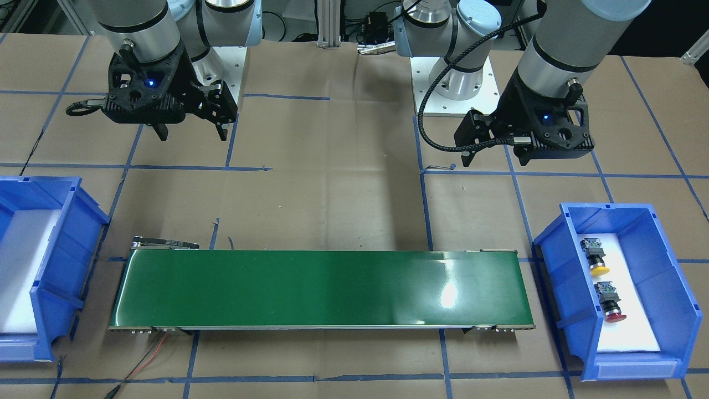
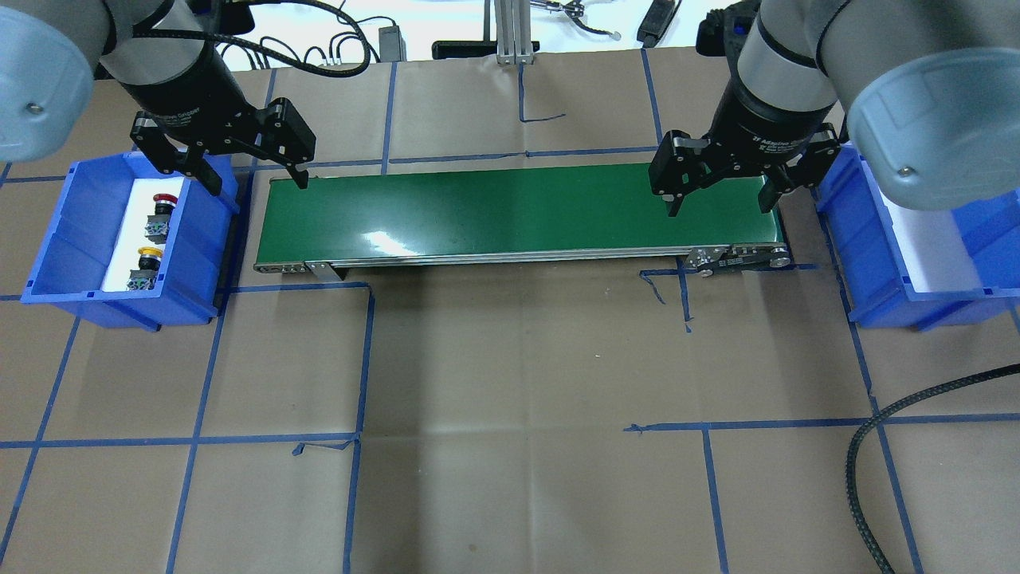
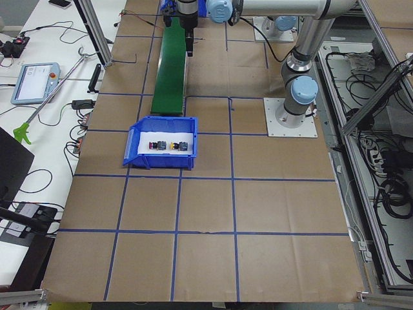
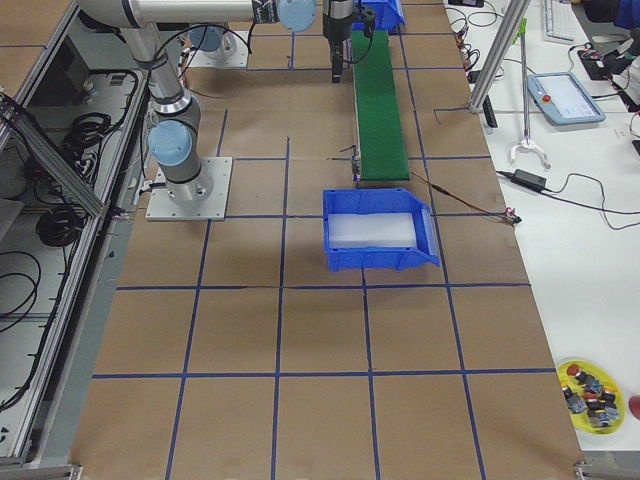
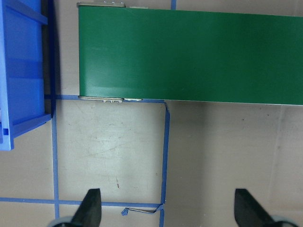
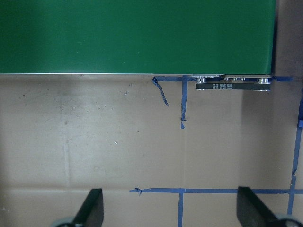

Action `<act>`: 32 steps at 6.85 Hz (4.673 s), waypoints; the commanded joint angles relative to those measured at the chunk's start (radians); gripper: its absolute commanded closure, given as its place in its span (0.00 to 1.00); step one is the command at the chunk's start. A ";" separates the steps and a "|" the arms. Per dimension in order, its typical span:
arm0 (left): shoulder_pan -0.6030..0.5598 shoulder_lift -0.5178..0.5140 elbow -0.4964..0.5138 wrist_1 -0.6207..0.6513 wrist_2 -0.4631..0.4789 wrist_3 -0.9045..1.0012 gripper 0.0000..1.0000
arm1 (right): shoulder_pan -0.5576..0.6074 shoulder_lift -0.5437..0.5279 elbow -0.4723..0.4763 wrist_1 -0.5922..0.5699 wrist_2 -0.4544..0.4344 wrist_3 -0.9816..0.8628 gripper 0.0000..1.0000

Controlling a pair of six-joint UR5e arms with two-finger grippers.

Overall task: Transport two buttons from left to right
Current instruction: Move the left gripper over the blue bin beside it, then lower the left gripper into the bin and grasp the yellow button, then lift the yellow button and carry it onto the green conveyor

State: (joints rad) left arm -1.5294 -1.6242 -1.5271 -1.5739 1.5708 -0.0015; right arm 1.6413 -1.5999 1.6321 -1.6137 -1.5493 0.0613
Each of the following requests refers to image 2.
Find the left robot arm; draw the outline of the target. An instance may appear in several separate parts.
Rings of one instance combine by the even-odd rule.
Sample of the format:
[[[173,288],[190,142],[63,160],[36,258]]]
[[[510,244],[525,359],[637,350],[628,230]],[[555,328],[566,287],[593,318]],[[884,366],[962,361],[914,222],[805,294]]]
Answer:
[[[316,135],[288,99],[247,101],[216,51],[240,42],[208,29],[186,1],[4,1],[2,160],[61,149],[102,68],[138,104],[131,140],[161,174],[219,194],[211,157],[243,153],[280,164],[306,188]]]

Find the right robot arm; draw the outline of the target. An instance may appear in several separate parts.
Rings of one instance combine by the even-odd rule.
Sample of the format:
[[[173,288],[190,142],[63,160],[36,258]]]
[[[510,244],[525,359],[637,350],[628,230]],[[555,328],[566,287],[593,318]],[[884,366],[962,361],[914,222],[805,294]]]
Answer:
[[[845,133],[883,195],[954,210],[1018,188],[1016,1],[740,1],[704,16],[696,51],[730,77],[709,131],[668,132],[649,188],[688,194],[762,175],[762,212],[824,177]]]

